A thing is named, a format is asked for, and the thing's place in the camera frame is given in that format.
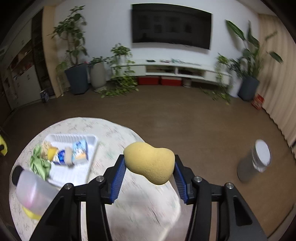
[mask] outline dark gray planter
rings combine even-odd
[[[72,94],[84,94],[89,89],[87,65],[85,63],[66,69],[65,74],[70,83]]]
[[[259,80],[251,76],[245,77],[243,79],[242,86],[239,89],[238,96],[244,101],[253,100],[258,85]]]

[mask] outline green cloth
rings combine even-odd
[[[37,145],[30,158],[30,168],[35,174],[39,175],[43,180],[46,180],[49,175],[51,163],[50,161],[41,158],[40,155],[41,145]]]

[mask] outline red box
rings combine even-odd
[[[159,76],[138,77],[138,85],[159,85]]]
[[[161,84],[162,85],[181,86],[182,85],[182,78],[163,76],[163,77],[161,77]]]
[[[257,110],[260,110],[262,108],[263,102],[264,98],[261,95],[257,95],[252,102],[252,106],[254,106]]]

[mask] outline yellow object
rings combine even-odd
[[[57,153],[58,150],[59,149],[56,148],[56,147],[50,147],[50,148],[48,148],[47,158],[48,158],[49,161],[52,161],[53,160],[53,158],[54,158],[54,156],[55,156],[55,154]]]
[[[0,153],[2,154],[2,155],[6,155],[6,153],[7,153],[7,145],[6,145],[6,142],[5,142],[5,140],[3,139],[3,137],[0,135],[0,146],[1,145],[3,145],[4,146],[4,149],[3,150],[1,150],[0,151]]]
[[[126,167],[133,173],[143,175],[153,184],[165,184],[173,174],[175,155],[167,148],[134,142],[123,153]]]
[[[26,215],[31,218],[31,219],[36,219],[36,220],[40,220],[41,216],[32,213],[30,210],[26,209],[25,207],[23,207],[23,210],[25,211]]]

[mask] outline screw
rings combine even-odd
[[[234,185],[232,183],[226,183],[226,187],[232,189],[234,188]]]
[[[65,186],[64,186],[64,188],[67,189],[67,190],[69,190],[69,189],[72,188],[72,186],[73,186],[72,183],[66,183]]]
[[[103,176],[97,176],[97,177],[96,177],[96,181],[97,181],[97,182],[102,182],[102,181],[104,181],[104,179],[105,179],[105,178],[104,178]]]
[[[194,181],[200,183],[202,181],[202,178],[200,176],[195,176],[194,178]]]

